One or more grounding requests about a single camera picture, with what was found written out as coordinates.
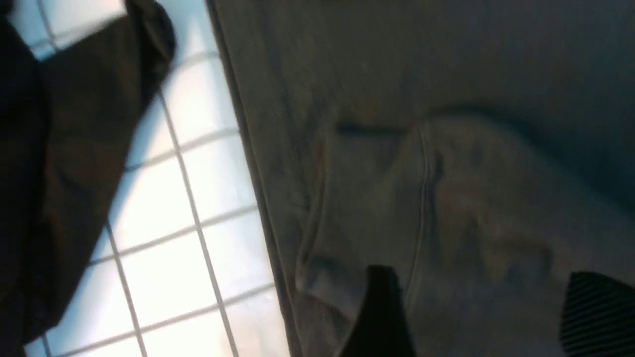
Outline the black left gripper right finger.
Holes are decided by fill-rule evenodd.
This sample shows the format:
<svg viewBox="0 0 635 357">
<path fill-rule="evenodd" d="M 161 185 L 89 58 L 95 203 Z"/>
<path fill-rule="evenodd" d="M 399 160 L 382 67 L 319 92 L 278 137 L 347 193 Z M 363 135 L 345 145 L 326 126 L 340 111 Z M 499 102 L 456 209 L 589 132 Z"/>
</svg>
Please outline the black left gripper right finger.
<svg viewBox="0 0 635 357">
<path fill-rule="evenodd" d="M 568 357 L 633 357 L 634 288 L 599 273 L 572 273 L 560 343 Z"/>
</svg>

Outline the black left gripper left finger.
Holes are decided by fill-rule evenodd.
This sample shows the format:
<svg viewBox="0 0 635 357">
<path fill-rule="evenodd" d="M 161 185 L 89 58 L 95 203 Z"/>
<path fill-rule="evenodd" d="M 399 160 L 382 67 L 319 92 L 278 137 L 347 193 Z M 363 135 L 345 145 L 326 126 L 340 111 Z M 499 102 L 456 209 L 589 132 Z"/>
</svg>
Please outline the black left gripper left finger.
<svg viewBox="0 0 635 357">
<path fill-rule="evenodd" d="M 415 357 L 397 275 L 390 267 L 370 266 L 361 311 L 341 357 Z"/>
</svg>

